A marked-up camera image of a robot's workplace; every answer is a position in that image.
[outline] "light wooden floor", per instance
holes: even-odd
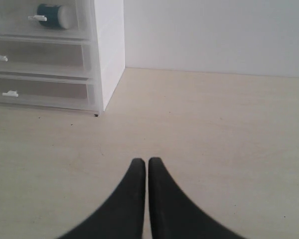
[[[139,69],[101,118],[0,107],[0,239],[63,234],[151,156],[243,236],[299,239],[299,79]]]

